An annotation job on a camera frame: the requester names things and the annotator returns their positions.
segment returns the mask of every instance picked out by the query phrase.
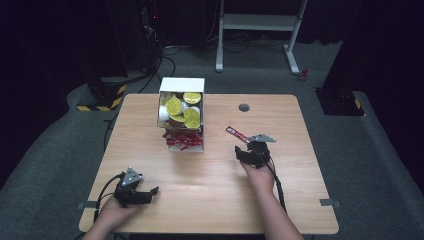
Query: red object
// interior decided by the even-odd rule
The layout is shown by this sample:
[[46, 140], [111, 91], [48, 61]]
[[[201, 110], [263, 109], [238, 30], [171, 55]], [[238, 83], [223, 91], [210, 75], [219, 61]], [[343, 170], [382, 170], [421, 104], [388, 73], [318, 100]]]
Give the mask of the red object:
[[172, 129], [166, 130], [162, 135], [166, 138], [166, 145], [175, 146], [181, 144], [181, 151], [190, 147], [203, 144], [203, 138], [198, 130]]
[[234, 128], [228, 126], [227, 129], [225, 129], [227, 132], [233, 134], [234, 136], [238, 137], [240, 140], [242, 140], [245, 143], [250, 143], [250, 139], [243, 134], [241, 134], [239, 131], [235, 130]]
[[302, 72], [299, 74], [298, 81], [304, 82], [309, 79], [308, 69], [303, 69]]

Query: wooden table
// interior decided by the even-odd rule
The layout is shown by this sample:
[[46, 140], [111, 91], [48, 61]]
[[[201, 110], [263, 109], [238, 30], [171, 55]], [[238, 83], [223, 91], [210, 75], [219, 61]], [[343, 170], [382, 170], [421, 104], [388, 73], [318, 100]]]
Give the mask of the wooden table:
[[[328, 192], [296, 97], [292, 95], [206, 94], [205, 152], [169, 152], [157, 127], [158, 94], [125, 97], [99, 167], [89, 201], [96, 201], [113, 176], [129, 166], [143, 174], [137, 191], [159, 186], [152, 203], [118, 232], [263, 233], [256, 199], [234, 146], [246, 145], [227, 133], [228, 126], [246, 136], [260, 133], [268, 143], [285, 193], [287, 212], [302, 234], [334, 234], [332, 206], [321, 206]], [[250, 106], [248, 112], [239, 104]], [[105, 193], [113, 192], [113, 182]], [[85, 208], [80, 229], [88, 231], [92, 208]]]

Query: human hand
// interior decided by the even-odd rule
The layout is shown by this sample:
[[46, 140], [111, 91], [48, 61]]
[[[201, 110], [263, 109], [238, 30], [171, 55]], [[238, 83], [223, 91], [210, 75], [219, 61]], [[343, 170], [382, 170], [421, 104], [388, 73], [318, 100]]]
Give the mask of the human hand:
[[113, 229], [124, 223], [145, 205], [132, 205], [123, 208], [115, 197], [110, 197], [100, 210], [96, 222], [85, 234], [85, 239], [105, 239]]
[[[255, 193], [272, 193], [274, 188], [274, 176], [267, 166], [256, 169], [242, 161], [240, 161], [240, 164], [246, 171], [250, 185]], [[267, 164], [271, 169], [275, 169], [272, 163], [268, 162]]]
[[145, 205], [132, 205], [123, 208], [115, 197], [110, 197], [100, 210], [97, 221], [103, 222], [110, 230], [121, 225], [132, 215], [143, 209]]

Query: black cable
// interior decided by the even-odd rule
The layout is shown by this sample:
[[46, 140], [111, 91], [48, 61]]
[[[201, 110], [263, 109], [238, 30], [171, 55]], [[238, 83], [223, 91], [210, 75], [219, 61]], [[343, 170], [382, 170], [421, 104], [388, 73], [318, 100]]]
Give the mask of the black cable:
[[249, 46], [250, 46], [250, 40], [247, 37], [244, 37], [244, 39], [245, 39], [245, 41], [242, 41], [242, 42], [240, 42], [238, 39], [232, 39], [231, 40], [231, 42], [234, 43], [234, 44], [244, 44], [244, 43], [247, 43], [246, 44], [246, 47], [244, 47], [243, 49], [241, 49], [239, 51], [233, 51], [233, 50], [230, 50], [230, 49], [228, 49], [228, 48], [226, 48], [224, 46], [222, 48], [225, 51], [230, 52], [230, 53], [242, 53], [242, 52], [246, 51], [249, 48]]
[[107, 133], [109, 132], [109, 130], [112, 130], [113, 129], [113, 127], [111, 128], [110, 126], [112, 125], [112, 123], [116, 120], [116, 117], [118, 117], [118, 114], [119, 113], [117, 113], [113, 118], [112, 118], [112, 120], [104, 120], [103, 122], [107, 122], [108, 124], [107, 124], [107, 128], [106, 128], [106, 132], [105, 132], [105, 135], [104, 135], [104, 138], [103, 138], [103, 152], [104, 151], [106, 151], [106, 139], [107, 139]]
[[100, 202], [103, 199], [103, 193], [105, 192], [106, 188], [109, 186], [109, 184], [111, 182], [113, 182], [113, 180], [117, 179], [117, 178], [123, 178], [125, 176], [125, 173], [122, 172], [116, 176], [114, 176], [113, 178], [111, 178], [106, 185], [103, 187], [102, 191], [100, 192], [99, 197], [97, 198], [97, 202], [96, 202], [96, 210], [94, 211], [94, 221], [95, 222], [97, 220], [97, 217], [99, 216], [99, 210], [100, 210]]
[[[252, 150], [256, 154], [256, 156], [258, 156], [259, 159], [261, 159], [262, 163], [269, 169], [269, 171], [271, 171], [271, 174], [274, 176], [274, 181], [275, 181], [275, 184], [277, 185], [278, 198], [280, 200], [280, 205], [281, 205], [281, 207], [283, 207], [284, 211], [287, 212], [286, 204], [284, 203], [283, 188], [281, 187], [281, 182], [280, 182], [280, 179], [277, 176], [276, 171], [268, 165], [268, 163], [259, 155], [259, 153], [255, 150], [255, 148], [252, 148]], [[270, 159], [271, 159], [272, 164], [275, 168], [274, 160], [271, 158], [271, 156], [270, 156]]]
[[78, 239], [82, 238], [84, 235], [85, 235], [85, 232], [82, 232], [76, 238], [74, 238], [74, 240], [78, 240]]
[[174, 76], [174, 73], [175, 73], [175, 70], [176, 70], [176, 66], [175, 66], [175, 62], [174, 62], [174, 60], [172, 60], [172, 59], [171, 59], [171, 58], [169, 58], [169, 57], [162, 57], [162, 58], [165, 58], [165, 59], [167, 59], [167, 60], [169, 60], [169, 61], [171, 61], [171, 62], [172, 62], [172, 65], [173, 65], [174, 69], [172, 70], [172, 73], [171, 73], [171, 75], [170, 75], [169, 77]]

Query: dark background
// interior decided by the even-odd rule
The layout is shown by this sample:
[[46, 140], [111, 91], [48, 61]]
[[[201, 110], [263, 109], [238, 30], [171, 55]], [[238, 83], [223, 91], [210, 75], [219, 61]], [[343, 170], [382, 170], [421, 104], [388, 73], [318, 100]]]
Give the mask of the dark background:
[[[125, 54], [131, 41], [121, 46], [128, 37], [120, 38], [119, 24], [113, 21], [116, 16], [107, 8], [107, 4], [113, 3], [100, 0], [1, 3], [2, 186], [34, 140], [67, 112], [66, 97], [71, 90], [98, 80], [101, 75], [125, 75], [131, 66]], [[216, 11], [214, 1], [155, 3], [166, 38], [202, 44]], [[424, 131], [419, 113], [423, 106], [421, 58], [424, 54], [421, 6], [418, 1], [401, 0], [361, 3], [309, 1], [297, 40], [302, 43], [319, 40], [322, 44], [344, 40], [323, 89], [331, 90], [335, 96], [352, 91], [367, 94], [401, 160], [423, 190], [420, 172]], [[298, 1], [294, 0], [227, 1], [226, 10], [290, 14], [297, 7]], [[81, 31], [81, 26], [90, 30]], [[142, 31], [139, 22], [132, 26], [136, 34], [137, 26]], [[96, 44], [99, 36], [108, 47]], [[130, 59], [145, 61], [144, 52], [136, 52], [138, 55]], [[117, 69], [104, 72], [111, 69], [99, 63]]]

